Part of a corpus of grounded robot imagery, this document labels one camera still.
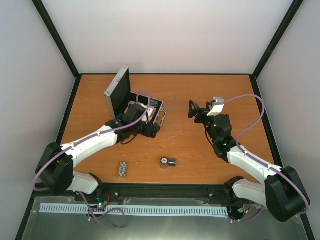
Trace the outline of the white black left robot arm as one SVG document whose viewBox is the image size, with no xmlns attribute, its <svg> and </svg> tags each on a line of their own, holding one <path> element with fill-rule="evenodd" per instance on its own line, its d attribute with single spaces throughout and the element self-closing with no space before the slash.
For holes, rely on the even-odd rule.
<svg viewBox="0 0 320 240">
<path fill-rule="evenodd" d="M 36 179 L 42 181 L 44 190 L 54 194 L 82 192 L 92 201 L 101 200 L 104 188 L 100 180 L 92 173 L 76 172 L 75 167 L 95 153 L 122 144 L 132 136 L 155 138 L 160 126 L 152 121 L 154 111 L 152 105 L 133 102 L 126 112 L 85 137 L 63 145 L 49 144 L 35 170 Z"/>
</svg>

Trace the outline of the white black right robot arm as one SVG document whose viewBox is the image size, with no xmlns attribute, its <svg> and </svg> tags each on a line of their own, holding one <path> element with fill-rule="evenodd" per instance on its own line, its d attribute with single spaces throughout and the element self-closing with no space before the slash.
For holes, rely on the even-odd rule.
<svg viewBox="0 0 320 240">
<path fill-rule="evenodd" d="M 248 151 L 233 138 L 230 116 L 222 114 L 224 101 L 215 97 L 204 108 L 189 101 L 188 117 L 204 126 L 205 135 L 216 156 L 239 167 L 254 177 L 251 182 L 234 177 L 224 184 L 224 194 L 229 202 L 250 200 L 268 209 L 280 222 L 286 222 L 297 214 L 305 214 L 310 199 L 297 171 L 288 166 L 269 163 Z"/>
</svg>

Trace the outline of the blue Texas Hold'em card deck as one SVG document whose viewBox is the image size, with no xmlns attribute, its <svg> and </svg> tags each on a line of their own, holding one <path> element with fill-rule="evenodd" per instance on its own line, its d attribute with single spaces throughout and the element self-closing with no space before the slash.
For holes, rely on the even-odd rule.
<svg viewBox="0 0 320 240">
<path fill-rule="evenodd" d="M 134 110 L 135 110 L 135 104 L 136 104 L 136 102 L 130 101 L 130 102 L 128 103 L 128 106 L 127 106 L 127 108 L 125 109 L 124 113 L 125 113 L 126 115 L 132 114 L 132 113 L 134 112 Z"/>
</svg>

